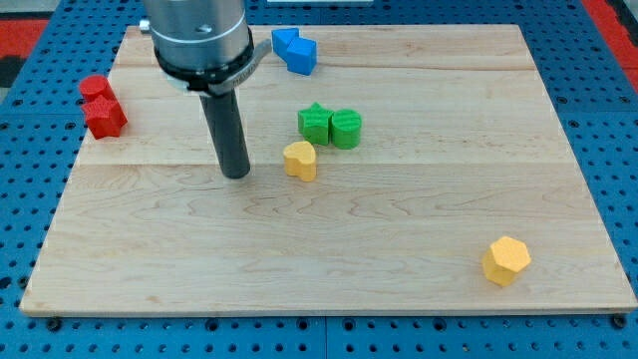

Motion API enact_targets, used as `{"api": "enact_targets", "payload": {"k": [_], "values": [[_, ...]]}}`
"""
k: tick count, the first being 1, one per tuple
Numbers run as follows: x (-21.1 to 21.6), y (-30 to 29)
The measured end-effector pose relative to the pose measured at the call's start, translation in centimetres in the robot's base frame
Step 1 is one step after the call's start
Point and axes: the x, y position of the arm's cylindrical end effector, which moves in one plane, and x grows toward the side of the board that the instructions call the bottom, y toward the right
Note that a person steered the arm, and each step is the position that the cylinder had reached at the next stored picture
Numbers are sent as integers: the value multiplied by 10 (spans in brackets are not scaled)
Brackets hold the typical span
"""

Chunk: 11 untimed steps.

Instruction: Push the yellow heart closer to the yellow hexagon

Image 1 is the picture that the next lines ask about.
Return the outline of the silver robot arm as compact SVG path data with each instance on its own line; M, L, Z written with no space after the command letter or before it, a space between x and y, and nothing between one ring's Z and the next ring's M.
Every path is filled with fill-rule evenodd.
M199 95L222 174L250 172L235 89L272 51L254 42L243 0L145 0L149 32L160 68Z

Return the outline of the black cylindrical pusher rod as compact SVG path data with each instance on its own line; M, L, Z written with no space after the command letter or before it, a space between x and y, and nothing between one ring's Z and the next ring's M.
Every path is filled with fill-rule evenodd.
M234 180L245 177L250 161L235 92L202 96L200 103L222 174Z

